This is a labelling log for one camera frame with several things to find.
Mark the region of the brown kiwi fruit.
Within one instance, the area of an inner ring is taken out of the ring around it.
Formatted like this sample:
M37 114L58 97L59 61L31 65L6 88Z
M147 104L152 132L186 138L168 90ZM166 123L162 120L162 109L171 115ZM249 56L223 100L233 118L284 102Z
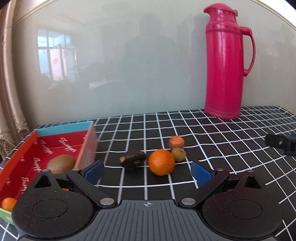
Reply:
M76 163L76 158L70 155L59 155L51 159L46 168L49 169L53 174L63 174L68 170L74 168Z

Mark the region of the orange tangerine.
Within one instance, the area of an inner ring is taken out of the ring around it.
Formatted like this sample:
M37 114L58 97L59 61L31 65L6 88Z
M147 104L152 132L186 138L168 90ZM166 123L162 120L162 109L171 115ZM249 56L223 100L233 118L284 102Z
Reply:
M149 169L158 176L170 174L175 169L175 159L171 152L159 149L151 153L148 158Z

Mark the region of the orange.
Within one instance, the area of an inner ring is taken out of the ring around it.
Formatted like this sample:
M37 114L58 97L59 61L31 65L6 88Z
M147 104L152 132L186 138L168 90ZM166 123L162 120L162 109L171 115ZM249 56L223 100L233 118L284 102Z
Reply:
M14 198L5 198L2 200L1 202L1 208L8 211L8 212L12 212L13 207L15 206L17 200Z

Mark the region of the small green kiwi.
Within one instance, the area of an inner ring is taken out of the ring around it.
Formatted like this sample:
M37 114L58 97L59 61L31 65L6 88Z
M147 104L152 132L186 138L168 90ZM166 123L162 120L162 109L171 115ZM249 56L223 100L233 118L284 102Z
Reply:
M186 152L183 148L173 148L171 150L171 154L173 155L176 162L184 161L186 157Z

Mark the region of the colourful cardboard box tray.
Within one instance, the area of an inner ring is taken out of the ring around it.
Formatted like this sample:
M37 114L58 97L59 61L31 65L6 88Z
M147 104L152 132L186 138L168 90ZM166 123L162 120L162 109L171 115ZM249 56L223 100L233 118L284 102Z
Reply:
M1 200L18 200L32 180L58 156L84 169L95 161L97 136L93 121L39 128L29 134L1 164Z

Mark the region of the dark brown date fruit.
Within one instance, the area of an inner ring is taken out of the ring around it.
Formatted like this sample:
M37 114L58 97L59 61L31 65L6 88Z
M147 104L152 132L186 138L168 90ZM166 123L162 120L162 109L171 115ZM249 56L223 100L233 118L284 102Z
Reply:
M143 151L131 150L126 152L123 156L119 158L120 165L123 168L135 168L137 166L141 166L147 156Z

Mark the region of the black white checkered tablecloth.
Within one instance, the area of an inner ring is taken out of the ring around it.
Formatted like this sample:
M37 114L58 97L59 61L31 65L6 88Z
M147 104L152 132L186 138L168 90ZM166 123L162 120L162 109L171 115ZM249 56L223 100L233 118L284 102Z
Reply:
M295 240L295 158L264 143L268 133L295 133L295 115L287 110L276 105L245 107L234 120L215 118L203 110L183 110L99 118L94 123L99 141L96 156L106 166L106 175L98 185L109 194L179 199L197 188L189 173L192 161L201 161L209 168L222 167L232 174L253 169L283 209L276 237ZM128 149L151 153L168 148L173 135L185 140L187 157L168 177L155 176L147 167L128 173L116 162Z

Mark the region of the beige lace curtain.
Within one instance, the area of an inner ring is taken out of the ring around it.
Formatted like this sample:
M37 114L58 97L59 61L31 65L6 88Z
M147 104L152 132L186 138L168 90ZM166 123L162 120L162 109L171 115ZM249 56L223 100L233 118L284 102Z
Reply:
M29 133L13 69L12 32L17 1L1 9L1 158L5 159Z

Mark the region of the pink thermos flask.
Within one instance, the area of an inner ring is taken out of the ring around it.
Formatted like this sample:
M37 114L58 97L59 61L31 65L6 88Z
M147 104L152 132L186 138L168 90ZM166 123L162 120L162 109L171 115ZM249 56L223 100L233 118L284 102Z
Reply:
M207 83L205 112L222 119L240 116L243 78L253 68L256 55L252 30L238 25L238 12L216 3L204 9L210 20L206 25ZM252 59L244 68L243 37L250 37Z

